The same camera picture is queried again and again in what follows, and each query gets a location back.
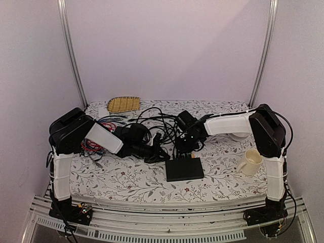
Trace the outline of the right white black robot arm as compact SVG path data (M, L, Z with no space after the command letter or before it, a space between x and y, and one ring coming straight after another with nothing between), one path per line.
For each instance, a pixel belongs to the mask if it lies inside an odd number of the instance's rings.
M285 200L287 189L287 150L291 141L286 141L286 129L281 123L284 116L273 111L267 104L257 108L226 114L207 114L200 119L183 111L175 118L181 133L175 147L181 154L197 149L207 137L233 134L237 137L253 135L257 151L266 166L267 191L265 206L246 210L246 223L257 225L288 216Z

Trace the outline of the black network switch box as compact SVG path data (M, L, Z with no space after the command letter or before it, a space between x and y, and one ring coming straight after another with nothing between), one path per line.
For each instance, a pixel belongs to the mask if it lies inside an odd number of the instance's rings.
M204 177L200 158L173 159L165 162L167 182L202 179Z

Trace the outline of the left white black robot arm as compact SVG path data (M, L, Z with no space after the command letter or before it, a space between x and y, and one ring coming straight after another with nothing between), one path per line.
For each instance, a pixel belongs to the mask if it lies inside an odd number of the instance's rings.
M86 139L120 158L136 156L146 163L170 159L160 146L161 133L157 133L152 144L148 145L149 131L144 125L131 124L110 131L78 107L55 120L50 125L49 133L52 148L47 163L50 168L52 200L49 216L61 219L65 224L89 225L92 219L91 206L85 203L72 205L70 192L72 158L80 152Z

